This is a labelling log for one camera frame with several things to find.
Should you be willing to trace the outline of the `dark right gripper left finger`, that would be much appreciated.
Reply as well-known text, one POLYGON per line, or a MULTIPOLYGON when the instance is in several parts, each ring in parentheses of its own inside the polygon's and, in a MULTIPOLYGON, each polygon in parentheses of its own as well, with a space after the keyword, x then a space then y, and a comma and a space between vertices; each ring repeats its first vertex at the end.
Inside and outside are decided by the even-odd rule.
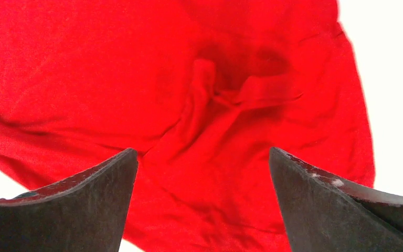
POLYGON ((126 149, 101 164, 0 199, 0 251, 118 251, 138 168, 126 149))

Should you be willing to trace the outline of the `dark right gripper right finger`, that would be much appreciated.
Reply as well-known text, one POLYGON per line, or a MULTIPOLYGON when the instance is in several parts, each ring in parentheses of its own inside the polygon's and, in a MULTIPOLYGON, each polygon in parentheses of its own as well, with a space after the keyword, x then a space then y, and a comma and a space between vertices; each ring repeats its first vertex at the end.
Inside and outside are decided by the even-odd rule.
POLYGON ((292 251, 403 252, 403 196, 272 148, 272 182, 292 251))

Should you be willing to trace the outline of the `red t-shirt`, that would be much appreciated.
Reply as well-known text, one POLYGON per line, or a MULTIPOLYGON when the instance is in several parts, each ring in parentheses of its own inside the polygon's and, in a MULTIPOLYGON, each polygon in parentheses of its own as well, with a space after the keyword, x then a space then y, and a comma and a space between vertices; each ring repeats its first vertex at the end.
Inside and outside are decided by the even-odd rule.
POLYGON ((125 239, 289 251, 273 146, 374 183, 337 1, 0 1, 0 170, 24 187, 134 148, 125 239))

